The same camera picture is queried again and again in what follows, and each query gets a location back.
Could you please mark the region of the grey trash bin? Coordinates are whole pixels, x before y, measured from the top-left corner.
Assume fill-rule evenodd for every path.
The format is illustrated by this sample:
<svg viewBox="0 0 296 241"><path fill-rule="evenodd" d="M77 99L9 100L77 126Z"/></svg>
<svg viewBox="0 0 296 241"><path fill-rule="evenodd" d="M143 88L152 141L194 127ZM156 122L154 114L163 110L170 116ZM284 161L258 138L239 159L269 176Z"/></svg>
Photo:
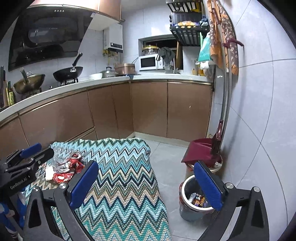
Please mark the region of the grey trash bin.
<svg viewBox="0 0 296 241"><path fill-rule="evenodd" d="M194 175L189 176L179 186L179 213L181 218L193 222L215 209L210 205Z"/></svg>

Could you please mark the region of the brown kitchen cabinets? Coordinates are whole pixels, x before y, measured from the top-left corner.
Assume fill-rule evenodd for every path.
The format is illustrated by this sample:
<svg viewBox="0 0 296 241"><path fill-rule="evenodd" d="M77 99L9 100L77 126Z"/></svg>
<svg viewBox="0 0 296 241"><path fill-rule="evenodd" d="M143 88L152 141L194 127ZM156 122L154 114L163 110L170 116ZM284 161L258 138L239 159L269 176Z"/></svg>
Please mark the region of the brown kitchen cabinets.
<svg viewBox="0 0 296 241"><path fill-rule="evenodd" d="M1 157L40 143L139 136L180 144L207 135L209 83L121 81L83 87L1 113Z"/></svg>

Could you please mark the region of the white red wrapper pile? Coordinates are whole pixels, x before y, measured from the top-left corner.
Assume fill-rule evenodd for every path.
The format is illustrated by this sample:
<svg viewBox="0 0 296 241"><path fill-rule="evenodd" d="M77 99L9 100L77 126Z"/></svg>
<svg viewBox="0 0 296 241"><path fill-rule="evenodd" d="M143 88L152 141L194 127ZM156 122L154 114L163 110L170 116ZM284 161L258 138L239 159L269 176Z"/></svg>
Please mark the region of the white red wrapper pile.
<svg viewBox="0 0 296 241"><path fill-rule="evenodd" d="M68 183L84 169L82 160L80 152L73 152L66 158L53 157L51 164L45 168L45 180L55 184Z"/></svg>

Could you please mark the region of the beige bucket under dustpan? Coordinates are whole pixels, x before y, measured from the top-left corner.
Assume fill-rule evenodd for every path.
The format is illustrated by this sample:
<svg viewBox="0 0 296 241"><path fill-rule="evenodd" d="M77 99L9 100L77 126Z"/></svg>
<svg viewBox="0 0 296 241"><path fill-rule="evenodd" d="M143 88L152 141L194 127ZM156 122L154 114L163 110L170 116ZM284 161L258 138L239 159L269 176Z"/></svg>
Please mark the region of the beige bucket under dustpan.
<svg viewBox="0 0 296 241"><path fill-rule="evenodd" d="M194 164L199 160L192 160L186 162L186 165L193 171ZM210 170L212 173L215 173L219 171L222 168L223 165L223 158L221 155L214 156L211 159L203 159L202 161Z"/></svg>

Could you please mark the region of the maroon dustpan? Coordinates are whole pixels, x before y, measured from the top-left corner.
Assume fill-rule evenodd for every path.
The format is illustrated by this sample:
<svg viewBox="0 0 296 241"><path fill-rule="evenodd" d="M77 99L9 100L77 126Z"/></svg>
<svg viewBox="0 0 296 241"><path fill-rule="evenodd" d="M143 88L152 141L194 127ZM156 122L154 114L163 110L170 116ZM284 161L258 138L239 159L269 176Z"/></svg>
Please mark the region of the maroon dustpan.
<svg viewBox="0 0 296 241"><path fill-rule="evenodd" d="M214 167L215 163L222 163L220 155L221 141L216 138L200 138L189 143L182 158L182 163L194 165L202 161L207 167Z"/></svg>

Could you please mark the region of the zigzag patterned table cloth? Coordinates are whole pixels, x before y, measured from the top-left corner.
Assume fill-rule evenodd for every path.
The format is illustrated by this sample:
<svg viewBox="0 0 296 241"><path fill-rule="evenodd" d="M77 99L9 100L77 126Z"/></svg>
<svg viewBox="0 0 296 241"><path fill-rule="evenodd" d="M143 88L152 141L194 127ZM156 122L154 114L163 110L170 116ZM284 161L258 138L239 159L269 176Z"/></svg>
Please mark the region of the zigzag patterned table cloth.
<svg viewBox="0 0 296 241"><path fill-rule="evenodd" d="M98 163L98 176L79 220L95 240L170 240L167 210L151 167L150 147L139 138L55 142L59 157L78 151Z"/></svg>

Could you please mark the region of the brass coloured wok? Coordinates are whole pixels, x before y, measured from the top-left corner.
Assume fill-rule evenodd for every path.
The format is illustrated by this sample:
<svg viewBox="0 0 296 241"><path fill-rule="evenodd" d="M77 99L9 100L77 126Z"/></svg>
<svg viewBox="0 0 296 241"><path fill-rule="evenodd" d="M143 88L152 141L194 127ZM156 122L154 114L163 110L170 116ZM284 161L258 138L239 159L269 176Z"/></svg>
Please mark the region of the brass coloured wok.
<svg viewBox="0 0 296 241"><path fill-rule="evenodd" d="M46 76L45 74L28 75L24 68L20 70L20 73L23 78L14 84L14 89L18 94L26 94L38 90L42 86Z"/></svg>

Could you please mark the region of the black wok pan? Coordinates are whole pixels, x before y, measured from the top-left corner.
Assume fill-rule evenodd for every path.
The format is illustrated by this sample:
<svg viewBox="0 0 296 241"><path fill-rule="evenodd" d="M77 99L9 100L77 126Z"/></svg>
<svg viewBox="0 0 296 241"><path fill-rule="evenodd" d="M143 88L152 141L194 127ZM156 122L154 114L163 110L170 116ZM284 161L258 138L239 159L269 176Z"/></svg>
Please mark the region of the black wok pan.
<svg viewBox="0 0 296 241"><path fill-rule="evenodd" d="M77 66L77 63L82 56L83 53L81 52L77 55L71 67L54 72L53 77L55 80L60 83L66 83L69 80L74 80L75 83L78 82L78 77L81 75L83 67Z"/></svg>

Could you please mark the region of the steel pot lid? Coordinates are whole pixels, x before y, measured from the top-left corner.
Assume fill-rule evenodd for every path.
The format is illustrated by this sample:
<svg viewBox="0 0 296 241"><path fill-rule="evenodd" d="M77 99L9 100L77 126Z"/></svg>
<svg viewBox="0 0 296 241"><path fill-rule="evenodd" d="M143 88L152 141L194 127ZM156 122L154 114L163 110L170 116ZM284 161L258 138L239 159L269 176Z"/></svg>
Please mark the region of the steel pot lid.
<svg viewBox="0 0 296 241"><path fill-rule="evenodd" d="M102 74L103 78L116 77L118 75L118 73L109 66L107 66L106 69L100 73Z"/></svg>

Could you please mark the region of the copper cooking pot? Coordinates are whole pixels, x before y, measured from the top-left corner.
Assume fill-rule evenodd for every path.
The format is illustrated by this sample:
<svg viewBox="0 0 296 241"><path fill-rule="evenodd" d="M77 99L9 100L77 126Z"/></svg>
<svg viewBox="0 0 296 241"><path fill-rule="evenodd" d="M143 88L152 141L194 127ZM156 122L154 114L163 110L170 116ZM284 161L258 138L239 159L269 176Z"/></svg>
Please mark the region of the copper cooking pot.
<svg viewBox="0 0 296 241"><path fill-rule="evenodd" d="M118 76L136 74L135 65L132 63L122 63L114 67L115 72Z"/></svg>

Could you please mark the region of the black range hood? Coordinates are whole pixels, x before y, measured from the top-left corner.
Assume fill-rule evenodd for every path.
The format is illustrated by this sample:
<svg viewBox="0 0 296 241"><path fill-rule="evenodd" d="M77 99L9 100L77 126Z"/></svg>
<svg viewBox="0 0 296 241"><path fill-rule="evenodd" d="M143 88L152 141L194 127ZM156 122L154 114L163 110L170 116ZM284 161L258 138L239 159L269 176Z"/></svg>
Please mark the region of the black range hood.
<svg viewBox="0 0 296 241"><path fill-rule="evenodd" d="M93 19L92 11L74 6L27 8L11 37L8 70L49 59L75 57Z"/></svg>

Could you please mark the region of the white water heater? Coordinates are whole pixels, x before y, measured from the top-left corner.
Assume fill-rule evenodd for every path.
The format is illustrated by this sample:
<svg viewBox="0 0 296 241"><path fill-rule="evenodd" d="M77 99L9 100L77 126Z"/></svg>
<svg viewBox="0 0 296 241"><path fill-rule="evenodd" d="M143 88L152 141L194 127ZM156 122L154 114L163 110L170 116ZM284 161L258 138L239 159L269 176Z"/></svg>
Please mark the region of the white water heater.
<svg viewBox="0 0 296 241"><path fill-rule="evenodd" d="M103 49L123 53L123 31L121 24L113 24L103 30Z"/></svg>

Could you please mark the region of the teal plastic bag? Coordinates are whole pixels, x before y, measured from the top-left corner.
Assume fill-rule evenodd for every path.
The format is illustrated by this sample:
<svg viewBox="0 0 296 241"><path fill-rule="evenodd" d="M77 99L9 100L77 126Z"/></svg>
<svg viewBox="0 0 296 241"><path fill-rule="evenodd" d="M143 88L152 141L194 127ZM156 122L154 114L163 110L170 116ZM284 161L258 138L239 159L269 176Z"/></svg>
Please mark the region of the teal plastic bag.
<svg viewBox="0 0 296 241"><path fill-rule="evenodd" d="M210 54L210 45L211 45L210 33L207 33L201 45L201 49L198 56L198 63L209 62L210 65L214 64Z"/></svg>

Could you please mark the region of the white microwave oven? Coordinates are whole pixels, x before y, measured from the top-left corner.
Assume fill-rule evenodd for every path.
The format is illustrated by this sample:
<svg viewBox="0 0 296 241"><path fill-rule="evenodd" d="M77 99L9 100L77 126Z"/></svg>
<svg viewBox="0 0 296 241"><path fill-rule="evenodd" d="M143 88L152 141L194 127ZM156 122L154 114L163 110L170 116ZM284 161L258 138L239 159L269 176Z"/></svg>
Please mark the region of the white microwave oven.
<svg viewBox="0 0 296 241"><path fill-rule="evenodd" d="M164 61L158 54L139 56L139 71L164 70Z"/></svg>

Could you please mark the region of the patterned hanging apron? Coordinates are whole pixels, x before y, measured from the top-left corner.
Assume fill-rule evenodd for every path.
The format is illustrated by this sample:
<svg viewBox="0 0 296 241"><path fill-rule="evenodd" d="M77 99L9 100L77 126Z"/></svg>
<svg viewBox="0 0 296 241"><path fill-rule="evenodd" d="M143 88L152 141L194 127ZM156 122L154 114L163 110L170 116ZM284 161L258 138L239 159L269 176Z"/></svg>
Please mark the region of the patterned hanging apron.
<svg viewBox="0 0 296 241"><path fill-rule="evenodd" d="M221 36L223 43L226 43L229 39L236 39L234 27L227 11L220 4L219 1L207 1L207 9L209 12L209 25L210 25L210 57L213 62L218 65L220 69L222 66L222 49L221 40L218 33L218 23L222 28ZM236 43L230 43L230 65L231 72L234 75L238 75L238 47Z"/></svg>

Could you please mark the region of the dark grey cloth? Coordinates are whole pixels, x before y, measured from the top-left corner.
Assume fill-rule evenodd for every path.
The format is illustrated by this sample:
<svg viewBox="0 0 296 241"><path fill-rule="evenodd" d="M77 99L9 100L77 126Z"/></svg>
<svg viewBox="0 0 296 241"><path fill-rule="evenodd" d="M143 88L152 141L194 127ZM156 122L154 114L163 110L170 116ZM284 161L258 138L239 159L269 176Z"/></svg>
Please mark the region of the dark grey cloth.
<svg viewBox="0 0 296 241"><path fill-rule="evenodd" d="M165 63L170 63L175 57L175 53L168 47L162 47L158 50L157 60L163 59Z"/></svg>

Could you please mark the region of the glass lidded pot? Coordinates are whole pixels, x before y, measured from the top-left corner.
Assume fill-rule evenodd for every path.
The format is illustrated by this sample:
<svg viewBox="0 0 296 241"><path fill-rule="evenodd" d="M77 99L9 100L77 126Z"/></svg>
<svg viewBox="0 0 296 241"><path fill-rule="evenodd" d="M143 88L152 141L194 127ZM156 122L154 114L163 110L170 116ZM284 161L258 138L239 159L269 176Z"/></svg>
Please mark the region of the glass lidded pot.
<svg viewBox="0 0 296 241"><path fill-rule="evenodd" d="M159 47L154 45L146 45L142 48L142 55L158 54Z"/></svg>

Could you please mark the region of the black wall dish rack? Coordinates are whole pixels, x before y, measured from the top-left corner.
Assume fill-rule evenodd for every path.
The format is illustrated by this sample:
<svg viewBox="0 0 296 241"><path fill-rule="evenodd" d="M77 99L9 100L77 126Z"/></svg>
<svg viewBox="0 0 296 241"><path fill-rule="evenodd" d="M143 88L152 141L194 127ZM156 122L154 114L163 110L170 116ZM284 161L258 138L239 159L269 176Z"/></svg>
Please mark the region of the black wall dish rack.
<svg viewBox="0 0 296 241"><path fill-rule="evenodd" d="M171 10L170 31L175 39L185 47L200 47L209 32L203 1L166 1Z"/></svg>

